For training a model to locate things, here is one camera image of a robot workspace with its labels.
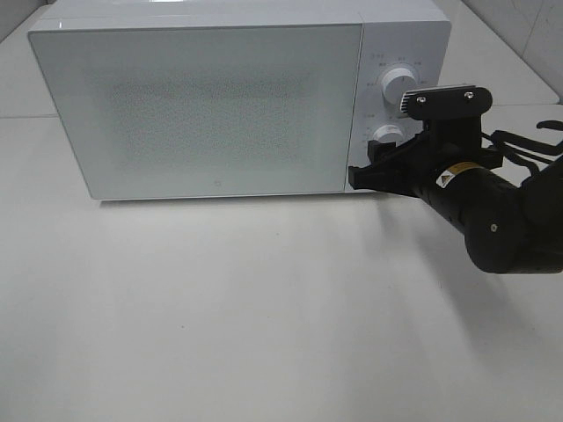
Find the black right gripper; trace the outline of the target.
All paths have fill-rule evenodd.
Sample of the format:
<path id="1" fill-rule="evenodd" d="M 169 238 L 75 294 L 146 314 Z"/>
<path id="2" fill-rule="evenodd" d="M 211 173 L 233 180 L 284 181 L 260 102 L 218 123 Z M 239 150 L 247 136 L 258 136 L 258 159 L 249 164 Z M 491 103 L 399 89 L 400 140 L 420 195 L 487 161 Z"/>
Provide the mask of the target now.
<path id="1" fill-rule="evenodd" d="M 426 120 L 423 131 L 397 145 L 372 140 L 366 167 L 349 166 L 348 183 L 354 190 L 370 190 L 418 197 L 420 187 L 452 164 L 473 162 L 488 170 L 501 167 L 495 147 L 482 146 L 481 118 Z M 381 164 L 398 161 L 395 165 Z"/>

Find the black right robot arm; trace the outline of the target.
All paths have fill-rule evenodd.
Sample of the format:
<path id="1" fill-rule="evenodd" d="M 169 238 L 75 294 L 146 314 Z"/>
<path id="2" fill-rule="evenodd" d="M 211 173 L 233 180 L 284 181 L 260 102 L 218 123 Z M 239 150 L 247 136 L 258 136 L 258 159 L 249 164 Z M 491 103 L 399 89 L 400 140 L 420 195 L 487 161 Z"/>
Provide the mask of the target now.
<path id="1" fill-rule="evenodd" d="M 369 143 L 350 167 L 356 190 L 423 200 L 464 237 L 485 273 L 562 270 L 562 145 L 496 130 L 478 118 L 427 120 L 411 141 Z"/>

